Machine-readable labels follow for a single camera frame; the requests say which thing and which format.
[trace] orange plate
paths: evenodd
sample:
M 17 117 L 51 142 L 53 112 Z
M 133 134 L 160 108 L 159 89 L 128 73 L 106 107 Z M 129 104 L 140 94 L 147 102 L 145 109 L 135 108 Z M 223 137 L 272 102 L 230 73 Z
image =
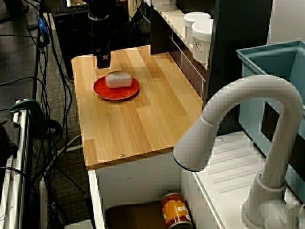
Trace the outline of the orange plate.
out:
M 130 87 L 108 88 L 104 76 L 95 81 L 93 89 L 95 93 L 103 99 L 120 100 L 136 94 L 139 90 L 139 83 L 136 79 L 133 79 Z

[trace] orange can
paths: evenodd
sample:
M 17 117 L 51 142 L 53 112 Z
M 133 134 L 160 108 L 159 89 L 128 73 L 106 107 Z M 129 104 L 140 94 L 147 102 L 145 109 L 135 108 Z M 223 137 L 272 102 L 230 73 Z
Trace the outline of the orange can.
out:
M 163 197 L 161 208 L 167 229 L 193 229 L 189 211 L 180 193 L 170 193 Z

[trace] soap bar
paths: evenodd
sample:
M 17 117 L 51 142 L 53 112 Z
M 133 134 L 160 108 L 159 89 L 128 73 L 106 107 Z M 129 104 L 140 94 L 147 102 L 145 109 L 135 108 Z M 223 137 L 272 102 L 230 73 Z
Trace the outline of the soap bar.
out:
M 126 72 L 112 72 L 106 75 L 105 81 L 108 88 L 130 87 L 132 76 Z

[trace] faucet spout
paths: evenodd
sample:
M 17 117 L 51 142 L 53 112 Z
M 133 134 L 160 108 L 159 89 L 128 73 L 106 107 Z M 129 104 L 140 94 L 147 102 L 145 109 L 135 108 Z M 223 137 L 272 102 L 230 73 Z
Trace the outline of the faucet spout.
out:
M 224 116 L 240 102 L 270 97 L 281 106 L 281 114 L 267 155 L 261 182 L 269 188 L 283 185 L 289 158 L 302 119 L 303 101 L 288 81 L 271 75 L 255 75 L 232 82 L 222 88 L 205 106 L 202 118 L 219 125 Z
M 210 159 L 224 116 L 242 101 L 257 97 L 277 100 L 281 112 L 263 172 L 256 175 L 248 200 L 243 205 L 242 219 L 251 229 L 264 229 L 266 225 L 284 229 L 288 225 L 297 225 L 295 211 L 287 211 L 289 220 L 286 223 L 279 220 L 279 216 L 285 213 L 285 175 L 303 115 L 302 97 L 288 81 L 271 75 L 255 75 L 228 84 L 209 100 L 200 117 L 181 137 L 173 150 L 173 157 L 187 170 L 203 170 Z M 265 214 L 273 210 L 278 212 Z

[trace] green clip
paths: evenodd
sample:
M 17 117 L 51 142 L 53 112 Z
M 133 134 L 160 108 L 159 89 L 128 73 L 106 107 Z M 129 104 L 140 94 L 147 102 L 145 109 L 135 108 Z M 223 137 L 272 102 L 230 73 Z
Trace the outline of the green clip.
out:
M 25 99 L 16 103 L 14 106 L 9 108 L 11 114 L 20 110 L 30 110 L 32 118 L 34 120 L 34 131 L 35 137 L 42 137 L 48 130 L 48 124 L 42 112 L 39 103 L 34 99 Z

